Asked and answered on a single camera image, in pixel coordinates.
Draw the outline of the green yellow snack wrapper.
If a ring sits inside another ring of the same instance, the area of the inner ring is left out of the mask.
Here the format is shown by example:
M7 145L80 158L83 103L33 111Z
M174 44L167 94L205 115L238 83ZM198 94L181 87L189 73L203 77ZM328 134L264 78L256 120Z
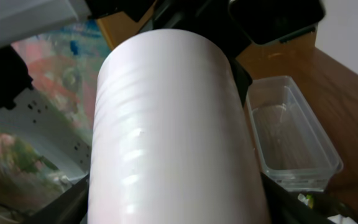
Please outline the green yellow snack wrapper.
M314 197L310 194L298 194L297 199L309 208L314 207Z

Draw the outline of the pink cup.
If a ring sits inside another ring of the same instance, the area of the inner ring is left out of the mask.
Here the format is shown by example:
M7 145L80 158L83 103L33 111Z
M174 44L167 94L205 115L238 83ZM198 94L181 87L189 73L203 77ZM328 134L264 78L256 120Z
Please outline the pink cup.
M159 29L116 47L98 75L89 223L270 223L228 59Z

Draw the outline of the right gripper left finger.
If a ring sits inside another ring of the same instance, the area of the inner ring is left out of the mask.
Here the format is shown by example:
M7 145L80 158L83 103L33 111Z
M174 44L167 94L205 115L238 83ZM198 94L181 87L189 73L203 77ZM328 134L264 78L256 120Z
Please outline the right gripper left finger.
M89 179L88 174L22 224L80 224L88 211Z

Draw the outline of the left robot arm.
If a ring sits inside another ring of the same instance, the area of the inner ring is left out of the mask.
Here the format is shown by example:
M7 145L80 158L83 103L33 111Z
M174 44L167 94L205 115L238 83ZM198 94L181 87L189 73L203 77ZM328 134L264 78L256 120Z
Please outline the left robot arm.
M13 42L118 12L125 12L138 22L153 3L153 0L0 0L0 108L13 109L14 98L32 86L27 65L12 48Z

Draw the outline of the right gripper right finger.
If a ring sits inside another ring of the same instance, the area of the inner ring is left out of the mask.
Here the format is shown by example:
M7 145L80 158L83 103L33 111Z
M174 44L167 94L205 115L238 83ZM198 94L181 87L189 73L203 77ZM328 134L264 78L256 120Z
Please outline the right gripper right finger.
M312 211L265 174L260 173L273 224L334 224Z

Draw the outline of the white napkin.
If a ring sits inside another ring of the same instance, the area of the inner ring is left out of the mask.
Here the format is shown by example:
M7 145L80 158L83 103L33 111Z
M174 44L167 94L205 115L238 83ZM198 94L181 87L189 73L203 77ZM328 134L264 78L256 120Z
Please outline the white napkin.
M351 217L344 217L340 214L328 217L328 220L335 224L358 224L356 221L354 221Z

